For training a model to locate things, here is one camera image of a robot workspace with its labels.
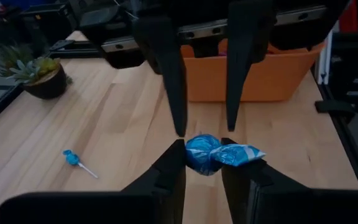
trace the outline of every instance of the cable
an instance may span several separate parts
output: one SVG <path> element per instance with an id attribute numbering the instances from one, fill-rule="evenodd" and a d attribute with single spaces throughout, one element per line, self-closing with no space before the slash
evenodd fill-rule
<path id="1" fill-rule="evenodd" d="M 121 7 L 121 5 L 117 2 L 117 0 L 113 0 L 119 7 Z M 127 10 L 125 10 L 125 12 L 128 14 L 128 15 L 130 15 L 130 16 L 132 16 L 134 19 L 139 19 L 137 16 L 134 16 L 132 13 L 130 13 L 130 12 L 128 12 Z"/>

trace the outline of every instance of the blue candy wrapper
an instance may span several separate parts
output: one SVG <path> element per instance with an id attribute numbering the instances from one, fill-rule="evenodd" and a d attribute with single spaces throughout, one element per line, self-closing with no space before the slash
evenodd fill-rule
<path id="1" fill-rule="evenodd" d="M 201 134 L 186 143 L 187 165 L 202 175 L 212 175 L 223 164 L 240 166 L 264 157 L 265 153 L 250 145 L 222 145 L 210 134 Z"/>

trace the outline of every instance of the wooden table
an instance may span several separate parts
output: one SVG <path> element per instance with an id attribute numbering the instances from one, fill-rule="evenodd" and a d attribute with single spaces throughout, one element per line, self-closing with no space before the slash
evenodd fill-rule
<path id="1" fill-rule="evenodd" d="M 63 96 L 44 101 L 24 92 L 0 114 L 0 203 L 33 191 L 121 190 L 178 137 L 162 76 L 147 63 L 123 70 L 101 58 L 62 64 L 74 80 Z M 290 101 L 241 104 L 233 133 L 224 104 L 189 103 L 185 139 L 229 137 L 265 151 L 272 167 L 309 187 L 358 189 L 330 117 L 314 109 L 320 99 L 308 74 Z M 99 179 L 66 164 L 64 149 Z M 183 223 L 230 222 L 221 174 L 188 169 Z"/>

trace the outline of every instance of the lollipop wrapper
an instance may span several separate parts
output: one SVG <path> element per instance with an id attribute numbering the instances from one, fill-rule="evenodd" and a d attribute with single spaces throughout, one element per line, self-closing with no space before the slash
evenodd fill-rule
<path id="1" fill-rule="evenodd" d="M 190 139 L 186 144 L 187 166 L 202 175 L 212 175 L 223 164 L 241 166 L 264 157 L 265 153 L 244 144 L 222 145 L 209 134 Z"/>

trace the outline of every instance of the brown plant pot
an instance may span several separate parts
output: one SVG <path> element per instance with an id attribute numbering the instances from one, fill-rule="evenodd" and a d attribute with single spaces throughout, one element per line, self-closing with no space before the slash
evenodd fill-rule
<path id="1" fill-rule="evenodd" d="M 67 75 L 60 65 L 60 68 L 52 73 L 46 75 L 43 79 L 31 83 L 29 85 L 22 85 L 22 88 L 31 95 L 49 100 L 61 96 L 67 87 Z"/>

